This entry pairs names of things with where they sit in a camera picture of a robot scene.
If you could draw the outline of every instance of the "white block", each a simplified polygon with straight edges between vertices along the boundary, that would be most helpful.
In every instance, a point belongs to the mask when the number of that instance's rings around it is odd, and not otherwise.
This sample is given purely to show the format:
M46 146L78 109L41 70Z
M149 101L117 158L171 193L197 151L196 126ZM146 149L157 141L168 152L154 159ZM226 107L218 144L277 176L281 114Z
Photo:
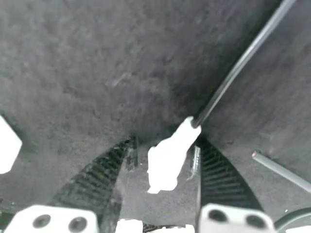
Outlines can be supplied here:
M92 211L33 205L18 212L6 233L98 233Z
M20 151L22 141L0 116L0 174L9 172Z

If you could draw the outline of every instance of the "black cable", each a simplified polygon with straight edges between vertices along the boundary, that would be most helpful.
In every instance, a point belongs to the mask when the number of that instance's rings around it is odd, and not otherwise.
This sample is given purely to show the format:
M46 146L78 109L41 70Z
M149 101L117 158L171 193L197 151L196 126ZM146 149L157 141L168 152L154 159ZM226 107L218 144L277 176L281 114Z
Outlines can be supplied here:
M283 0L283 2L280 4L280 6L276 9L274 14L268 20L266 25L262 28L262 30L255 37L253 42L250 44L250 46L246 49L246 51L242 54L242 56L233 66L231 71L227 74L226 78L214 92L212 98L208 101L205 108L197 116L195 116L195 118L192 121L192 126L194 128L197 128L199 125L202 125L202 123L209 116L209 114L214 109L216 104L219 102L221 97L224 95L226 90L230 87L234 79L238 76L238 74L249 62L249 60L254 56L256 51L261 47L261 45L265 42L268 36L278 26L280 21L285 17L285 15L295 2L296 0Z
M282 230L284 227L288 226L290 223L295 222L301 218L311 216L311 208L304 208L300 210L293 211L287 215L280 218L274 223L274 227L277 231Z

